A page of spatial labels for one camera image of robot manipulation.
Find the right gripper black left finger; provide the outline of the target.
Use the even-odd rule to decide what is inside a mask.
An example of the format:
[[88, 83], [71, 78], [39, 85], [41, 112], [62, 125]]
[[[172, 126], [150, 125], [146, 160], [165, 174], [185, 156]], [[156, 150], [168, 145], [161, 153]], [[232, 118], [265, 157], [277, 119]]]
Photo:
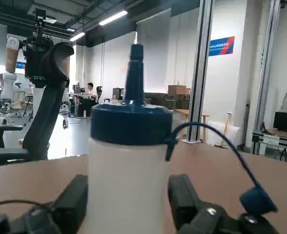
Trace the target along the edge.
[[86, 216], [87, 200], [88, 177], [76, 175], [54, 201], [0, 201], [0, 206], [14, 203], [33, 206], [12, 221], [0, 214], [0, 234], [77, 234]]

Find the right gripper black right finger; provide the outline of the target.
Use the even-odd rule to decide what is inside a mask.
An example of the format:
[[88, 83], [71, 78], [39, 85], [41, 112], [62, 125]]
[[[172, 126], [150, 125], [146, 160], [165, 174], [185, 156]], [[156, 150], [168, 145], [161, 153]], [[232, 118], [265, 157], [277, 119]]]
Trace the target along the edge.
[[202, 201], [186, 174], [169, 177], [168, 199], [178, 234], [277, 233], [264, 215], [278, 209], [259, 184], [240, 195], [245, 212], [238, 218], [220, 205]]

